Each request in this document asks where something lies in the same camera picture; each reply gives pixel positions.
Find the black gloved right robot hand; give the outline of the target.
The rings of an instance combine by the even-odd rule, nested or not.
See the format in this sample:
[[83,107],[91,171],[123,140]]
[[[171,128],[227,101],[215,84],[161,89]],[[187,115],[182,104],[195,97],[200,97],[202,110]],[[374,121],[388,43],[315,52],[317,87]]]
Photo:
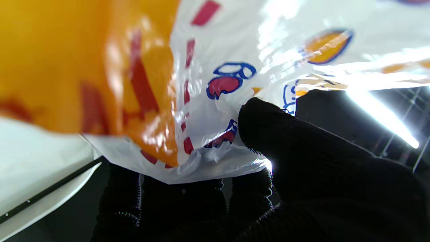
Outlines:
[[115,164],[91,242],[428,242],[425,187],[404,166],[251,98],[238,133],[263,169],[168,185]]

